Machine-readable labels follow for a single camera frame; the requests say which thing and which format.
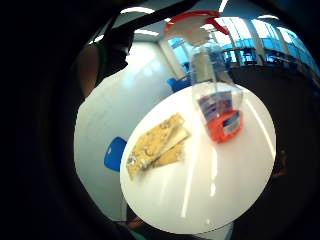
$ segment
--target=plastic bottle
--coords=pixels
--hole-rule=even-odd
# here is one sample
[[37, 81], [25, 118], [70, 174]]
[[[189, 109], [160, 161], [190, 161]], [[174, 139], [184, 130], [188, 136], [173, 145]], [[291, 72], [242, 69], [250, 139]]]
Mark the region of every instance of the plastic bottle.
[[242, 90], [230, 78], [225, 68], [222, 49], [201, 28], [212, 24], [229, 34], [215, 20], [220, 14], [214, 10], [198, 10], [179, 14], [165, 26], [167, 37], [183, 37], [193, 46], [190, 53], [192, 95], [201, 119], [212, 140], [227, 141], [243, 126]]

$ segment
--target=round white table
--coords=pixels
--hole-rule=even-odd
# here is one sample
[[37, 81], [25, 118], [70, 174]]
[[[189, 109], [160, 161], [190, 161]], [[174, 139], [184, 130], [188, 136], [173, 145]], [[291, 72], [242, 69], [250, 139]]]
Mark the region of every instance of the round white table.
[[[171, 233], [203, 233], [234, 221], [256, 201], [272, 172], [276, 135], [267, 108], [242, 89], [243, 129], [224, 143], [207, 135], [191, 87], [169, 96], [140, 121], [121, 159], [120, 183], [127, 203], [143, 221]], [[139, 136], [176, 112], [191, 133], [184, 159], [131, 181], [126, 162]]]

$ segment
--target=ceiling light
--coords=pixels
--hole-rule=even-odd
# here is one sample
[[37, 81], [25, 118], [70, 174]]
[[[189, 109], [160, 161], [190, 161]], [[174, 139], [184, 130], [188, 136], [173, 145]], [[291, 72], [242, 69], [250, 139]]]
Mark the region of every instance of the ceiling light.
[[273, 15], [261, 15], [261, 16], [259, 16], [258, 18], [274, 18], [274, 19], [278, 19], [278, 20], [279, 20], [278, 17], [273, 16]]
[[223, 12], [224, 7], [226, 6], [228, 0], [222, 0], [221, 5], [219, 7], [219, 12]]
[[144, 7], [132, 7], [132, 8], [123, 9], [120, 13], [127, 13], [127, 12], [153, 13], [154, 10], [151, 8], [144, 8]]
[[146, 34], [146, 35], [151, 35], [151, 36], [158, 36], [159, 33], [149, 31], [149, 30], [143, 30], [143, 29], [137, 29], [134, 31], [134, 33], [141, 33], [141, 34]]
[[100, 36], [96, 37], [94, 42], [99, 42], [103, 37], [104, 37], [104, 35], [100, 35]]

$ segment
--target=red lid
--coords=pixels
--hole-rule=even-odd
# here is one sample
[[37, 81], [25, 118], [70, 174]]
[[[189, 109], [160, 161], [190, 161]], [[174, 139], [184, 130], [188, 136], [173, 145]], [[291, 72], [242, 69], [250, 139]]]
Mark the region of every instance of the red lid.
[[204, 24], [212, 24], [218, 31], [228, 35], [229, 30], [221, 26], [216, 20], [216, 17], [220, 17], [220, 13], [216, 10], [195, 10], [191, 12], [181, 13], [174, 16], [166, 25], [164, 26], [164, 33], [167, 34], [170, 28], [177, 22], [182, 21], [189, 17], [204, 17]]

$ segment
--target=ceiling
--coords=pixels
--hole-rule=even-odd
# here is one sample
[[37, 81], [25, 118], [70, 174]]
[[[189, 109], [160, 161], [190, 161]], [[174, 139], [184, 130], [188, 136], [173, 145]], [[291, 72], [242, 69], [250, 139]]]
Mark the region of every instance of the ceiling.
[[[151, 8], [153, 10], [158, 10], [174, 3], [180, 2], [178, 0], [149, 0], [140, 5], [141, 7]], [[220, 6], [221, 0], [200, 0], [193, 8], [190, 10], [199, 10], [199, 9], [215, 9], [218, 10]], [[247, 1], [247, 0], [229, 0], [226, 4], [223, 13], [221, 14], [222, 17], [241, 17], [246, 19], [254, 19], [260, 15], [264, 14], [272, 14], [263, 8], [255, 5], [254, 3]], [[129, 22], [135, 18], [141, 17], [145, 15], [145, 13], [138, 13], [138, 12], [130, 12], [121, 14], [115, 26], [119, 26], [123, 23]], [[263, 19], [265, 22], [269, 22], [274, 26], [284, 26], [286, 25], [275, 19]], [[160, 21], [148, 26], [143, 27], [142, 29], [150, 30], [154, 32], [160, 33], [158, 36], [150, 36], [145, 34], [135, 34], [135, 41], [151, 41], [156, 42], [163, 37], [163, 27], [165, 25], [165, 21]]]

